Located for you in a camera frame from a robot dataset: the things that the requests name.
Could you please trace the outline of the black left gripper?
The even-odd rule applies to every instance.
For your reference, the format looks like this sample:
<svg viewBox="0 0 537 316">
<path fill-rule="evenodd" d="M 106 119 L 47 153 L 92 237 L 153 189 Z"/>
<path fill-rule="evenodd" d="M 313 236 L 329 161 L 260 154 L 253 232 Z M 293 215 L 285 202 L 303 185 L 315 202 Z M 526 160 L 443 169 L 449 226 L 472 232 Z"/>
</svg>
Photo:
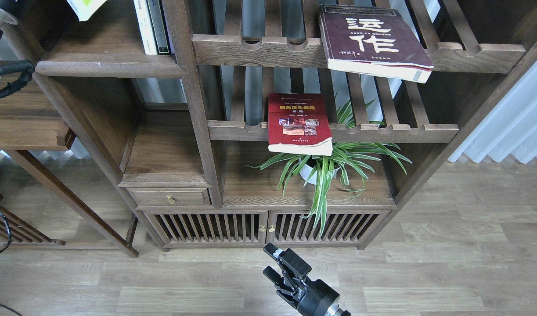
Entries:
<svg viewBox="0 0 537 316">
<path fill-rule="evenodd" d="M 7 23 L 10 25 L 18 24 L 18 16 L 21 12 L 20 0 L 0 0 L 0 27 Z M 0 28 L 0 39 L 3 36 L 3 30 Z"/>
</svg>

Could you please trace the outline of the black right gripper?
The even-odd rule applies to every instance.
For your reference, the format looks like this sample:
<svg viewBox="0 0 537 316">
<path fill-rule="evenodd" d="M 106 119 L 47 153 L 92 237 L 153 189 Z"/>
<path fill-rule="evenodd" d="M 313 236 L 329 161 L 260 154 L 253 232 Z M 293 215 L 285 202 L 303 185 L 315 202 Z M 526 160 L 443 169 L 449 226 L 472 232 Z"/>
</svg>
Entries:
<svg viewBox="0 0 537 316">
<path fill-rule="evenodd" d="M 275 286 L 276 293 L 302 316 L 340 316 L 340 295 L 325 282 L 312 281 L 308 273 L 312 267 L 292 249 L 282 250 L 268 243 L 264 252 L 273 258 L 282 270 L 282 276 L 274 268 L 266 267 L 264 276 Z"/>
</svg>

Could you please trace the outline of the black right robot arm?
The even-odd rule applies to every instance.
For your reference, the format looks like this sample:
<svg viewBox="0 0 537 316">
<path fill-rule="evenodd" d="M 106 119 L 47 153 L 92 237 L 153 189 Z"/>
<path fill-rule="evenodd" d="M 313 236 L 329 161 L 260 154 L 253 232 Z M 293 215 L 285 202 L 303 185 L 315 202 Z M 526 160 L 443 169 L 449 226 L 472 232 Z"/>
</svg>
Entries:
<svg viewBox="0 0 537 316">
<path fill-rule="evenodd" d="M 339 293 L 320 279 L 309 279 L 312 267 L 292 249 L 284 251 L 268 243 L 263 250 L 282 270 L 280 275 L 267 266 L 264 276 L 274 283 L 278 296 L 302 316 L 350 316 L 350 312 L 339 307 Z"/>
</svg>

